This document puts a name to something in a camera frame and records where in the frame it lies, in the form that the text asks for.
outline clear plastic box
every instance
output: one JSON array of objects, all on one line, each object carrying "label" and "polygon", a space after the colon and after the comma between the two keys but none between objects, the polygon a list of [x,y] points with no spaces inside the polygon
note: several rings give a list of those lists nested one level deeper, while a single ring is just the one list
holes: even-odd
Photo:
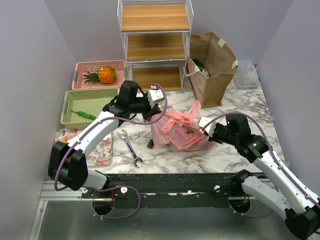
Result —
[{"label": "clear plastic box", "polygon": [[260,80],[252,62],[238,62],[238,69],[234,75],[234,82],[237,89],[257,89],[260,86]]}]

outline floral placemat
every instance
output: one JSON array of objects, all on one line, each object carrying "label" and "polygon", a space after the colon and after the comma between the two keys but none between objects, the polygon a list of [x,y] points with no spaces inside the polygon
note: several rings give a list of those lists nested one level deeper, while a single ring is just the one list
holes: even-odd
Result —
[{"label": "floral placemat", "polygon": [[[70,139],[77,136],[81,131],[75,128],[60,129],[56,135],[54,142],[60,141],[66,143]],[[86,164],[88,167],[105,167],[111,163],[112,157],[112,133],[108,134],[90,153],[86,158]]]}]

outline pink basket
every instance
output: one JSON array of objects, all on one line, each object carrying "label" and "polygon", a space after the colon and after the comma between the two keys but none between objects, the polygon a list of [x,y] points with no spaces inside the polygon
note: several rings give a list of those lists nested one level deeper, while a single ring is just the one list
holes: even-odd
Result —
[{"label": "pink basket", "polygon": [[[99,69],[105,66],[111,66],[115,69],[116,80],[112,84],[102,83],[85,83],[84,74],[86,71],[97,72]],[[72,81],[72,89],[99,89],[99,88],[114,88],[120,87],[124,82],[126,62],[124,60],[113,60],[113,61],[87,61],[78,62],[75,66],[75,71]]]}]

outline green item in bag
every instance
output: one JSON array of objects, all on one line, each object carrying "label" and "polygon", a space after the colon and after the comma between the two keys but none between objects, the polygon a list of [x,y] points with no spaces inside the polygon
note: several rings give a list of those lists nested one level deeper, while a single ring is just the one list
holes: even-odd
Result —
[{"label": "green item in bag", "polygon": [[200,62],[197,58],[192,59],[192,61],[194,61],[195,65],[197,65],[197,67],[200,69],[200,71],[201,71],[204,75],[206,75],[208,78],[211,77],[208,69],[206,68],[206,66],[205,66],[202,62]]}]

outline wire shelf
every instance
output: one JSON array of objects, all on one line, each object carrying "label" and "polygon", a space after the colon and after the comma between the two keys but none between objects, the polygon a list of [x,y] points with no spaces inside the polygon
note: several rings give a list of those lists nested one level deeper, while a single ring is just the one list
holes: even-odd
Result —
[{"label": "wire shelf", "polygon": [[181,64],[167,64],[167,63],[129,63],[127,65],[127,77],[126,80],[133,81],[134,80],[134,69],[143,69],[143,68],[165,68],[165,67],[178,67],[179,70],[179,78],[180,78],[180,86],[181,90],[183,87],[184,81],[184,73],[185,73],[185,64],[181,62]]},{"label": "wire shelf", "polygon": [[194,11],[192,8],[191,0],[118,0],[118,10],[117,10],[117,18],[120,29],[122,29],[123,23],[123,10],[124,6],[146,6],[146,5],[184,5],[188,22],[189,29],[188,30],[159,30],[159,31],[139,31],[140,33],[151,33],[151,32],[191,32]]},{"label": "wire shelf", "polygon": [[[167,62],[167,61],[174,61],[174,62],[179,62],[179,61],[184,61],[187,59],[188,55],[189,55],[189,51],[190,51],[190,44],[189,44],[189,32],[179,32],[179,34],[181,34],[181,38],[182,38],[182,43],[183,43],[183,50],[184,50],[184,56],[183,57],[173,57],[173,58],[155,58],[155,59],[135,59],[135,60],[131,60],[128,59],[128,34],[124,33],[122,34],[122,42],[124,44],[123,46],[123,50],[124,50],[124,55],[125,55],[125,60],[127,62],[127,64],[130,63],[153,63],[153,62]],[[141,34],[139,33],[138,35],[151,35],[150,32],[146,33],[146,34]]]}]

